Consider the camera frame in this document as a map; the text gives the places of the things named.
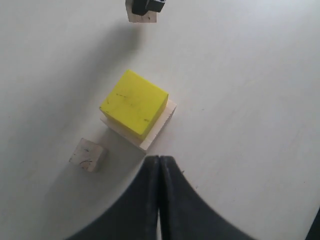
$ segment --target black object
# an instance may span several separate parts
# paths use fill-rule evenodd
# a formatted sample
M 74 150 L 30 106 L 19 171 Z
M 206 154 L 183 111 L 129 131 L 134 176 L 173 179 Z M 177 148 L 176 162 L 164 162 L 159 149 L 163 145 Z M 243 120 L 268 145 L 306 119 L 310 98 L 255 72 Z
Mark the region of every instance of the black object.
M 170 156 L 149 156 L 124 194 L 68 240 L 252 240 L 212 210 Z M 307 240 L 320 239 L 318 212 Z
M 166 0 L 133 0 L 131 12 L 133 14 L 144 16 L 148 11 L 160 13 Z

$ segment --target wooden block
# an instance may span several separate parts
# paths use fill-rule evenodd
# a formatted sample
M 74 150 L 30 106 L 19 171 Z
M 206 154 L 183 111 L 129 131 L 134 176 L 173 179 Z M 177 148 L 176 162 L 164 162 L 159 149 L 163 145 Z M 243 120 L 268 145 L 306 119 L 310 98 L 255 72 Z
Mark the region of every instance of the wooden block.
M 169 94 L 127 70 L 100 106 L 103 114 L 144 140 L 165 110 Z
M 101 162 L 106 158 L 107 152 L 102 146 L 81 138 L 69 162 L 79 165 L 88 172 L 97 172 Z
M 125 8 L 130 23 L 148 23 L 154 24 L 157 22 L 157 13 L 154 11 L 148 11 L 144 16 L 136 15 L 132 13 L 132 0 L 125 1 Z
M 106 124 L 109 128 L 114 130 L 116 133 L 118 133 L 119 135 L 127 139 L 129 142 L 131 142 L 133 145 L 137 146 L 142 151 L 147 152 L 151 145 L 155 142 L 161 130 L 165 127 L 171 116 L 174 114 L 176 107 L 177 105 L 173 101 L 171 101 L 170 99 L 167 101 L 163 113 L 155 122 L 153 128 L 150 130 L 150 132 L 144 140 L 141 140 L 136 136 L 132 135 L 127 129 L 122 127 L 117 122 L 107 118 L 104 114 L 101 114 L 100 120 L 104 122 L 104 124 Z

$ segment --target wooden base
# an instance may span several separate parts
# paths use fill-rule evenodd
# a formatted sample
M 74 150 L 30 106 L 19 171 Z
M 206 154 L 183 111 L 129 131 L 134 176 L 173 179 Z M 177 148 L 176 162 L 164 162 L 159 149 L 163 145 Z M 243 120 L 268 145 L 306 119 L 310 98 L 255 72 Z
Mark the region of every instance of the wooden base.
M 159 119 L 155 122 L 154 126 L 151 128 L 150 132 L 146 136 L 144 140 L 140 140 L 137 137 L 133 136 L 128 130 L 122 127 L 120 124 L 110 120 L 103 113 L 101 114 L 100 120 L 104 122 L 109 128 L 120 134 L 122 137 L 127 139 L 133 145 L 137 146 L 144 152 L 147 152 L 152 143 L 155 141 L 160 131 L 167 124 L 171 116 L 174 114 L 176 110 L 177 104 L 175 104 L 170 99 L 168 100 L 166 107 L 163 113 L 160 115 Z
M 131 10 L 132 0 L 125 1 L 125 8 L 128 14 L 128 20 L 130 23 L 146 23 L 155 24 L 157 22 L 157 13 L 154 11 L 148 11 L 144 16 L 139 16 L 132 13 Z
M 102 146 L 81 138 L 69 162 L 88 172 L 97 172 L 101 162 L 106 158 L 107 152 Z

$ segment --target white table surface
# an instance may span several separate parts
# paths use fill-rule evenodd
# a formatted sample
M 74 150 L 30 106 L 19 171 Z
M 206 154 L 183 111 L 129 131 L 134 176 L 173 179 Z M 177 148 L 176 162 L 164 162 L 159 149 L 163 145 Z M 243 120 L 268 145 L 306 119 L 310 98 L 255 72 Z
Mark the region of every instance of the white table surface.
M 61 240 L 106 210 L 144 155 L 99 120 L 126 69 L 178 107 L 149 154 L 261 240 L 302 240 L 320 205 L 320 1 L 168 0 L 157 24 L 124 0 L 2 0 L 0 239 Z M 68 163 L 81 138 L 98 174 Z

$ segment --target yellow cube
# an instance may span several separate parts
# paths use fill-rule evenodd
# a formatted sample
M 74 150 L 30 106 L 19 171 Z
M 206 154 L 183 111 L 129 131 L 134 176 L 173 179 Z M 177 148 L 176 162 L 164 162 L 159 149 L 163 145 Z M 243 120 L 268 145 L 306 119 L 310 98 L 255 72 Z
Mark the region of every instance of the yellow cube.
M 127 70 L 100 106 L 106 117 L 144 140 L 165 110 L 169 94 Z

